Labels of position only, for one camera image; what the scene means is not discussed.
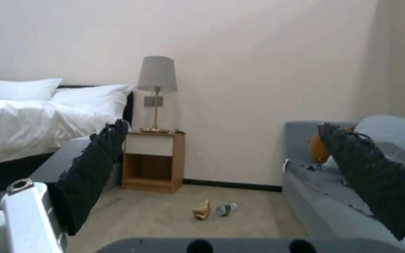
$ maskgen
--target plastic bottle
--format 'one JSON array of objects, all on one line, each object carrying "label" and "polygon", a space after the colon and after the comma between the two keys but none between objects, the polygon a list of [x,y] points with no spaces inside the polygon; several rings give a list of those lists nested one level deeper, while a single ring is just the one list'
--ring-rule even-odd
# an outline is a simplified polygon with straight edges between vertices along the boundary
[{"label": "plastic bottle", "polygon": [[231,212],[235,211],[236,208],[237,208],[236,203],[223,203],[217,206],[215,212],[219,216],[228,216]]}]

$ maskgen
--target beige carpet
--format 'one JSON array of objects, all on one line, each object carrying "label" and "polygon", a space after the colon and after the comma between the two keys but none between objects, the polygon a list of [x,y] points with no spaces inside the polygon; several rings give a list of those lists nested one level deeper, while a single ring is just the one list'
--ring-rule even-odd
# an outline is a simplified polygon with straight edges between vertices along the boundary
[{"label": "beige carpet", "polygon": [[[193,219],[204,199],[237,203],[227,217]],[[127,237],[305,237],[281,193],[185,185],[175,194],[114,189],[101,196],[67,252],[95,252]]]}]

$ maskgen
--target light switch panel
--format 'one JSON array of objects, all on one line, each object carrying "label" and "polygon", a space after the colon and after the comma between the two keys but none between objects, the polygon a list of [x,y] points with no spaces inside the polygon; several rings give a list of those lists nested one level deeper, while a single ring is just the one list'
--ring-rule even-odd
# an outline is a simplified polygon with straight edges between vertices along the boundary
[{"label": "light switch panel", "polygon": [[[154,101],[155,101],[156,96],[145,96],[145,100],[143,105],[146,106],[155,106]],[[163,96],[159,96],[159,100],[157,103],[157,106],[162,106],[163,105]]]}]

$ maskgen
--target white bedsheet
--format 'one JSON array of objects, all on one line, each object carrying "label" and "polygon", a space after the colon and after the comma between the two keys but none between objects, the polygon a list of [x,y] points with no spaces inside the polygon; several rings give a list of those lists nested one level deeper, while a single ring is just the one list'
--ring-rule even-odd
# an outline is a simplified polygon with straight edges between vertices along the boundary
[{"label": "white bedsheet", "polygon": [[115,120],[89,108],[0,100],[0,162],[54,152],[68,140],[88,136]]}]

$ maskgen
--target black baseboard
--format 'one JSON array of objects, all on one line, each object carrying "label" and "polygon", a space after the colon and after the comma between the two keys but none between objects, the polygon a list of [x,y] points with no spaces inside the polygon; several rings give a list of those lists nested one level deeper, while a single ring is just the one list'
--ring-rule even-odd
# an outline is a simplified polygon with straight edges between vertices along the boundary
[{"label": "black baseboard", "polygon": [[282,186],[267,186],[265,184],[243,184],[243,183],[207,181],[207,180],[186,179],[186,178],[184,178],[183,183],[184,184],[194,184],[196,186],[216,186],[216,187],[224,187],[224,188],[237,188],[237,189],[251,189],[251,190],[282,192]]}]

